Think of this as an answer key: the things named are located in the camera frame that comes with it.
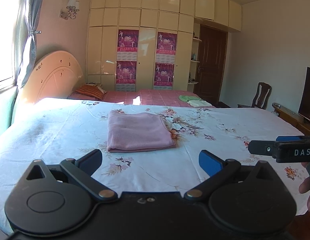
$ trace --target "brown door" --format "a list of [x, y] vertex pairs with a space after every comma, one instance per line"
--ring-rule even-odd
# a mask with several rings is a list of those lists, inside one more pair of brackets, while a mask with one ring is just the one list
[[195, 78], [198, 84], [194, 87], [194, 93], [212, 105], [217, 105], [226, 58], [227, 33], [201, 25], [200, 39], [200, 63]]

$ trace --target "white folded towel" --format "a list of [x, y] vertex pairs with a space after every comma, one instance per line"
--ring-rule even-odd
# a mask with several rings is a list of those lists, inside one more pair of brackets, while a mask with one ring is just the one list
[[210, 103], [204, 100], [189, 100], [188, 103], [193, 107], [205, 107], [205, 106], [212, 106]]

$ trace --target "headboard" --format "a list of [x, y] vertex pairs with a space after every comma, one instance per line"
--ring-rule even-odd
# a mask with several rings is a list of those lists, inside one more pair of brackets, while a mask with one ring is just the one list
[[19, 91], [12, 123], [23, 117], [27, 109], [43, 98], [67, 98], [85, 84], [82, 69], [73, 55], [54, 51], [36, 64], [26, 85]]

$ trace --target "wooden chair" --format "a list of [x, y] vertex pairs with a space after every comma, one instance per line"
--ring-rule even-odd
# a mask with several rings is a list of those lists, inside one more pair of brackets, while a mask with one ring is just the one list
[[257, 87], [257, 93], [253, 99], [253, 103], [251, 104], [251, 106], [238, 105], [238, 108], [242, 108], [242, 107], [255, 108], [255, 107], [258, 107], [260, 109], [266, 109], [267, 102], [268, 102], [268, 99], [270, 97], [271, 92], [272, 92], [272, 87], [270, 85], [263, 83], [263, 82], [259, 82], [258, 87]]

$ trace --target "green cloth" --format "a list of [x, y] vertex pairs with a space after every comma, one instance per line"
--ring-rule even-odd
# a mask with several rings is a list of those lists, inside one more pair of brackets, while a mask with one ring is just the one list
[[181, 100], [183, 102], [187, 102], [189, 100], [202, 100], [201, 98], [192, 97], [192, 96], [179, 96], [178, 98], [179, 98], [179, 100]]

